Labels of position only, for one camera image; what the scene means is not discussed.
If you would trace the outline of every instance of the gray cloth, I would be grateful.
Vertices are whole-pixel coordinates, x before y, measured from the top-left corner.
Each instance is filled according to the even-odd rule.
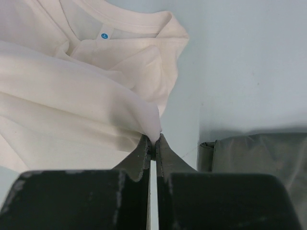
[[[259,134],[218,140],[213,149],[212,143],[202,146],[213,154],[213,173],[267,173],[279,178],[307,229],[307,134]]]

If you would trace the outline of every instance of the blue size label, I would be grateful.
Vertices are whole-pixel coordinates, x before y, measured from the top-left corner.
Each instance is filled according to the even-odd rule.
[[[108,36],[107,34],[101,34],[101,37],[102,37],[103,39],[107,39],[109,36]]]

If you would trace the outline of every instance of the light blue wall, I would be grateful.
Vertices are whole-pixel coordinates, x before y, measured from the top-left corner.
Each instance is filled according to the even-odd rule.
[[[307,131],[307,1],[204,5],[200,139]]]

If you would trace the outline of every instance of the neckline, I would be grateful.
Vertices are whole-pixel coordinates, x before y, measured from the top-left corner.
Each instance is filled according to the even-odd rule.
[[[158,34],[173,17],[169,11],[140,13],[120,8],[105,0],[73,1],[102,23],[131,33]]]

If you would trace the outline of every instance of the white fabric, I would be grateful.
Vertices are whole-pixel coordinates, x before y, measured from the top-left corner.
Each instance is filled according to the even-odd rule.
[[[188,41],[170,12],[103,0],[0,4],[1,166],[112,168],[141,134],[159,138]]]

